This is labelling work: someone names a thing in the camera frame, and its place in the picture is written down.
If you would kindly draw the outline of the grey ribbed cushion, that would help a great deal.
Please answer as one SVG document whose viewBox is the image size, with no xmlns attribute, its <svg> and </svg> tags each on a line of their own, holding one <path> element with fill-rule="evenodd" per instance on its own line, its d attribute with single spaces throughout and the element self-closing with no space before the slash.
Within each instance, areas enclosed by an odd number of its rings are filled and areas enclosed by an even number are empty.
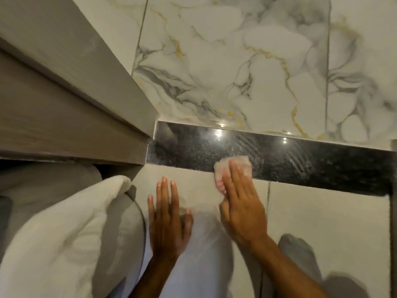
<svg viewBox="0 0 397 298">
<path fill-rule="evenodd" d="M 100 257 L 92 278 L 93 298 L 128 298 L 135 287 L 145 251 L 145 222 L 140 207 L 127 194 L 107 209 Z"/>
</svg>

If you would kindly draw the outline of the person's left hand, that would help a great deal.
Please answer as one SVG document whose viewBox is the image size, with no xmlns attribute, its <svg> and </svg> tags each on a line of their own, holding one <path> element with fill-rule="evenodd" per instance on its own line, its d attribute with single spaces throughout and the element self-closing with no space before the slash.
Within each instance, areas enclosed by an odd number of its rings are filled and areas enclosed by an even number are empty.
<svg viewBox="0 0 397 298">
<path fill-rule="evenodd" d="M 175 181 L 168 182 L 170 218 L 161 217 L 161 182 L 156 184 L 154 205 L 156 220 L 154 227 L 149 228 L 150 244 L 153 255 L 180 257 L 186 250 L 188 243 L 183 242 L 184 220 L 180 215 L 180 200 Z"/>
</svg>

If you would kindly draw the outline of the person's right forearm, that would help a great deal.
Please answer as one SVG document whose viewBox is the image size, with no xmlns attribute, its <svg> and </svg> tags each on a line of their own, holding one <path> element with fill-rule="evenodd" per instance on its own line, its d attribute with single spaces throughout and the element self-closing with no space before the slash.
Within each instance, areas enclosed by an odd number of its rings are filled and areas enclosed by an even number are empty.
<svg viewBox="0 0 397 298">
<path fill-rule="evenodd" d="M 238 243 L 257 259 L 281 298 L 330 298 L 319 284 L 321 273 L 305 240 L 285 234 L 279 244 L 268 235 Z"/>
</svg>

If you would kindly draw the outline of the black granite threshold strip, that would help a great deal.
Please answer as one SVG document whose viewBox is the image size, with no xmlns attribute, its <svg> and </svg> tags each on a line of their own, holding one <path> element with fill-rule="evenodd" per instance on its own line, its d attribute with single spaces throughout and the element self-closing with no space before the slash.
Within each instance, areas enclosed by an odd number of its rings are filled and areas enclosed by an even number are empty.
<svg viewBox="0 0 397 298">
<path fill-rule="evenodd" d="M 374 196 L 397 187 L 394 151 L 165 121 L 156 123 L 146 162 L 213 172 L 228 156 L 248 156 L 257 180 Z"/>
</svg>

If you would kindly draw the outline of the white wiping cloth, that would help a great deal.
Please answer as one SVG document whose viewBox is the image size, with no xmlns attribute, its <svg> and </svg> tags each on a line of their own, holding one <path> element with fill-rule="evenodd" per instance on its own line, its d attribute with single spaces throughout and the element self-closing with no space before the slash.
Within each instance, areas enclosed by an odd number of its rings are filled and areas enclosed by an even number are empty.
<svg viewBox="0 0 397 298">
<path fill-rule="evenodd" d="M 221 194 L 226 194 L 223 176 L 227 174 L 229 177 L 231 177 L 230 161 L 235 162 L 245 176 L 252 178 L 252 164 L 248 156 L 231 156 L 221 159 L 214 164 L 215 184 L 217 190 Z"/>
</svg>

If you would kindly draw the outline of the person's left forearm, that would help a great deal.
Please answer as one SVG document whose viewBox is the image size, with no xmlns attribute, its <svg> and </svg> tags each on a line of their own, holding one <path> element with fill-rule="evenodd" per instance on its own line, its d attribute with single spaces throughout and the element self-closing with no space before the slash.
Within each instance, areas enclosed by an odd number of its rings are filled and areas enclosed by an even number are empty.
<svg viewBox="0 0 397 298">
<path fill-rule="evenodd" d="M 159 298 L 178 257 L 153 255 L 128 298 Z"/>
</svg>

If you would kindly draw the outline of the white fluffy pillow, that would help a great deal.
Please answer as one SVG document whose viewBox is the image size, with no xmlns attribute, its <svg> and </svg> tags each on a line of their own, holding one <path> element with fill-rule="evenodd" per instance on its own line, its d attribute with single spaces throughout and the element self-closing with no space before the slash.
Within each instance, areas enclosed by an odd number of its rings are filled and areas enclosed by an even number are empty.
<svg viewBox="0 0 397 298">
<path fill-rule="evenodd" d="M 131 184 L 105 179 L 27 221 L 1 262 L 0 298 L 93 298 L 107 209 Z"/>
</svg>

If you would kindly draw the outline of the grey wooden door frame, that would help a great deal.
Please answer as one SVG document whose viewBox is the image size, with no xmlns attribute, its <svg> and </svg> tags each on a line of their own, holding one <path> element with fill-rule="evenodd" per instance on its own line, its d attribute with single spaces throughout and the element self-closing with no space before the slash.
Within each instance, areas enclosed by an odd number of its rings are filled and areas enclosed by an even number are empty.
<svg viewBox="0 0 397 298">
<path fill-rule="evenodd" d="M 0 160 L 144 165 L 157 119 L 73 0 L 0 0 Z"/>
</svg>

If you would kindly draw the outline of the person's right hand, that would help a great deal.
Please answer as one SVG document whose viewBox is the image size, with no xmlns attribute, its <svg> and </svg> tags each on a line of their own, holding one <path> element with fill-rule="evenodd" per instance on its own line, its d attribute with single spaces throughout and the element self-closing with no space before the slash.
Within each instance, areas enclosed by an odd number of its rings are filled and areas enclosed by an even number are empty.
<svg viewBox="0 0 397 298">
<path fill-rule="evenodd" d="M 265 207 L 262 204 L 252 178 L 246 178 L 248 189 L 247 199 L 240 202 L 231 202 L 229 198 L 229 181 L 231 177 L 223 176 L 226 187 L 225 199 L 230 205 L 230 233 L 233 240 L 249 249 L 255 249 L 263 245 L 267 238 L 267 220 Z"/>
</svg>

